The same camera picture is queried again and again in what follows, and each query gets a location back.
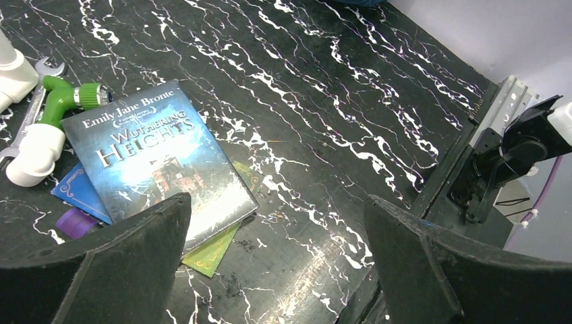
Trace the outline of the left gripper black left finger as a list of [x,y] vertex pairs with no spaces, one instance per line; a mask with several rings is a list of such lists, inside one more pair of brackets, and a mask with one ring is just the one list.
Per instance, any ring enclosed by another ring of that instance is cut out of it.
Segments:
[[176,194],[115,225],[1,261],[2,323],[160,323],[192,215]]

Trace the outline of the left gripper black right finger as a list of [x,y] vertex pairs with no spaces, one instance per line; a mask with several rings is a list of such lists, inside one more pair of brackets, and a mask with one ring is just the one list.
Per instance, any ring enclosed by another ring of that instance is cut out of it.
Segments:
[[393,323],[570,323],[571,265],[502,250],[372,195],[364,223]]

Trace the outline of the Animal Farm green book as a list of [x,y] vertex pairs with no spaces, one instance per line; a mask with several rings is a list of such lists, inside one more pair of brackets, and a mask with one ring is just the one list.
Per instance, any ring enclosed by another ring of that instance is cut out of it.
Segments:
[[[264,176],[239,161],[233,160],[232,164],[250,192],[255,196],[260,190]],[[229,226],[221,233],[199,245],[199,247],[185,254],[181,261],[182,265],[212,278],[241,223],[242,221]]]

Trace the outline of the Wuthering Heights blue book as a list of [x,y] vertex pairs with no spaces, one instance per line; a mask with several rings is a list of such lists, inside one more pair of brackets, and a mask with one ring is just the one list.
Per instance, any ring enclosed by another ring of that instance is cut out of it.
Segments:
[[61,122],[113,223],[187,192],[184,252],[258,203],[179,82],[170,80]]

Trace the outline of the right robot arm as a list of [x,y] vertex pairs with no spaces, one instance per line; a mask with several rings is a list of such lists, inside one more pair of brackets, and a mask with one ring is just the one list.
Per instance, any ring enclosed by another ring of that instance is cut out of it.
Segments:
[[571,152],[571,104],[554,95],[523,111],[502,134],[487,128],[449,190],[470,223],[484,223],[493,194],[535,163]]

